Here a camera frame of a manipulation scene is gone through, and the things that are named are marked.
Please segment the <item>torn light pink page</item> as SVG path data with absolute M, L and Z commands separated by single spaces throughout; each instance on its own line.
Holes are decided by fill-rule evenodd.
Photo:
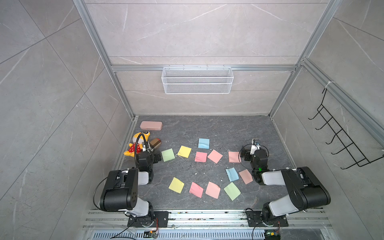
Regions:
M 242 178 L 245 185 L 251 183 L 254 179 L 252 174 L 249 172 L 249 170 L 243 170 L 239 172 L 240 177 Z

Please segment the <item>salmon pink memo pad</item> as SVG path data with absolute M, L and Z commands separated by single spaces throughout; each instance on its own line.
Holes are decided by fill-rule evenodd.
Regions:
M 241 157 L 239 152 L 228 152 L 230 163 L 241 163 Z

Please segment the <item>torn blue page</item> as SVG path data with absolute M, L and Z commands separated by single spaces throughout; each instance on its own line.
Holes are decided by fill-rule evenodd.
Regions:
M 235 168 L 226 169 L 226 173 L 228 175 L 230 182 L 233 182 L 239 179 L 239 175 Z

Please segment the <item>torn green page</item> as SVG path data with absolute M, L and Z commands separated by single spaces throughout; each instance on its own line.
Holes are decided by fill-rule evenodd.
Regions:
M 224 188 L 224 191 L 232 201 L 235 200 L 241 194 L 240 190 L 237 188 L 237 186 L 233 182 L 227 185 Z

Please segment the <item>torn yellow page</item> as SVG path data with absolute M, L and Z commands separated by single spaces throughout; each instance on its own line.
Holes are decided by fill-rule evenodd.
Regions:
M 184 183 L 177 178 L 173 178 L 171 184 L 169 185 L 169 189 L 180 194 L 184 188 Z

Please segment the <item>yellow memo pad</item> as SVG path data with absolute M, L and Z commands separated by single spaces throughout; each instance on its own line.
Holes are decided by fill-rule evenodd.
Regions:
M 190 156 L 192 149 L 189 147 L 181 146 L 177 155 L 182 158 L 188 158 Z

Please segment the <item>torn salmon page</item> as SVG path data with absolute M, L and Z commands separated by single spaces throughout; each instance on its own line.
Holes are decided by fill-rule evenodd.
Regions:
M 206 194 L 214 199 L 218 199 L 219 198 L 219 195 L 220 195 L 220 191 L 221 191 L 221 188 L 212 183 L 212 182 L 209 182 L 208 185 L 207 185 L 207 188 L 206 188 Z

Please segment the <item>hot pink memo pad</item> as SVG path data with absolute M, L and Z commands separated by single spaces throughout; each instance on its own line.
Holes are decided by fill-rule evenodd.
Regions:
M 195 162 L 205 163 L 207 161 L 208 154 L 202 152 L 196 152 Z

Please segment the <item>torn hot pink page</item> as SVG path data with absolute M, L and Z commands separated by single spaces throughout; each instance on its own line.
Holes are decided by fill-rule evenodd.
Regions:
M 204 189 L 201 186 L 199 186 L 198 184 L 196 184 L 194 182 L 191 183 L 189 193 L 193 194 L 194 196 L 196 196 L 198 198 L 201 198 L 203 195 L 203 192 L 204 192 Z

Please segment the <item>green memo pad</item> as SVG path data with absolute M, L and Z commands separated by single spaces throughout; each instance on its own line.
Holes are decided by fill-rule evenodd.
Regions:
M 164 162 L 171 161 L 175 159 L 175 154 L 173 149 L 164 150 L 161 152 L 162 160 Z

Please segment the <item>blue memo pad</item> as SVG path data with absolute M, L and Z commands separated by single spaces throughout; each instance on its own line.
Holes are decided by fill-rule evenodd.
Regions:
M 210 140 L 199 138 L 198 148 L 199 149 L 209 149 L 210 148 Z

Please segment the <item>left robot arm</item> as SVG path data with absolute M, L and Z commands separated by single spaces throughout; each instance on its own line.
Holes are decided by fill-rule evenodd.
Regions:
M 110 171 L 100 183 L 104 183 L 100 200 L 93 197 L 94 206 L 103 212 L 123 212 L 131 222 L 150 227 L 155 219 L 153 205 L 138 196 L 138 187 L 148 185 L 154 178 L 154 164 L 161 155 L 154 153 L 148 142 L 150 133 L 140 132 L 133 138 L 128 153 L 133 155 L 135 166 L 127 170 Z

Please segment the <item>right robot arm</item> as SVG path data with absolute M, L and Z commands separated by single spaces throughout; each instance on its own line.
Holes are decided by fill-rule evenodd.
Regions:
M 269 170 L 269 150 L 260 144 L 247 144 L 239 152 L 240 160 L 250 162 L 252 178 L 261 186 L 284 186 L 288 194 L 265 203 L 260 212 L 253 211 L 249 218 L 256 225 L 274 226 L 293 213 L 329 205 L 331 196 L 308 167 Z

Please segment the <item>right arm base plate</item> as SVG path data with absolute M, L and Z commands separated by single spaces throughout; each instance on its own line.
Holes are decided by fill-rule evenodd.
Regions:
M 268 212 L 246 210 L 249 227 L 288 227 L 286 216 L 275 217 Z

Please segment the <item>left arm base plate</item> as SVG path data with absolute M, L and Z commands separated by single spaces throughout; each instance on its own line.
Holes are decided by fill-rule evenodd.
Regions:
M 129 215 L 127 226 L 137 228 L 166 228 L 168 226 L 169 214 L 170 212 L 168 211 L 154 211 L 144 217 L 133 217 Z

